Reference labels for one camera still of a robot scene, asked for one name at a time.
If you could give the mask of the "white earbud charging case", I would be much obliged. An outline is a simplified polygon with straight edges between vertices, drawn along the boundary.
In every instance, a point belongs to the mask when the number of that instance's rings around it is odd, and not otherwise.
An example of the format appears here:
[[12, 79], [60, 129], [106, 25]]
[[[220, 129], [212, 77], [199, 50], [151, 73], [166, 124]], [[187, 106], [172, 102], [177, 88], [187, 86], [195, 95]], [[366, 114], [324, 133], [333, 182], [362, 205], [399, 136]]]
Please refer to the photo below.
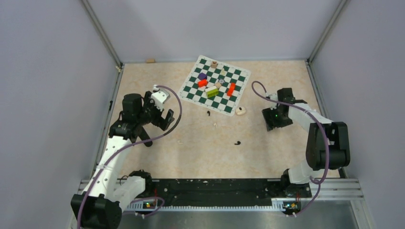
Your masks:
[[246, 114], [246, 108], [243, 107], [243, 106], [238, 107], [238, 108], [235, 110], [235, 114], [236, 114], [237, 116], [245, 115], [245, 114]]

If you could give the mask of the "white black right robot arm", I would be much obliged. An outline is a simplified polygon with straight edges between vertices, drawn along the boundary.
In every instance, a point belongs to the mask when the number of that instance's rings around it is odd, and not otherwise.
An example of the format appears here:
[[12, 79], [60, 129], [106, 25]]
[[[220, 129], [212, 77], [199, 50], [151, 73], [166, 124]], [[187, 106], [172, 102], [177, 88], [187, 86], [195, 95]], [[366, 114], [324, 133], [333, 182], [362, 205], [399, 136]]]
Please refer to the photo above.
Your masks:
[[318, 184], [329, 170], [346, 167], [351, 161], [348, 127], [334, 122], [294, 97], [291, 88], [266, 93], [272, 105], [262, 110], [267, 131], [298, 124], [308, 133], [305, 159], [288, 168], [280, 178], [280, 191], [294, 196], [299, 188], [314, 181]]

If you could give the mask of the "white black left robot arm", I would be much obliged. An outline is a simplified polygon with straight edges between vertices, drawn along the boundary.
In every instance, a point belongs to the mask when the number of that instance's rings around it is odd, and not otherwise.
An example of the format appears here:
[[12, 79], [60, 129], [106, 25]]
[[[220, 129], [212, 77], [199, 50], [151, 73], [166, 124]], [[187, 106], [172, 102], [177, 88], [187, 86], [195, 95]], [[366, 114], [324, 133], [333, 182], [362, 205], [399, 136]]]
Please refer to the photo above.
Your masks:
[[148, 197], [153, 184], [142, 175], [129, 177], [116, 188], [119, 173], [131, 148], [136, 144], [152, 146], [156, 137], [151, 138], [144, 126], [152, 124], [165, 132], [173, 129], [175, 120], [170, 109], [162, 117], [164, 104], [170, 94], [163, 87], [155, 87], [145, 95], [127, 94], [122, 100], [122, 111], [110, 126], [104, 153], [95, 173], [81, 194], [73, 195], [71, 208], [79, 229], [116, 229], [123, 212], [140, 195]]

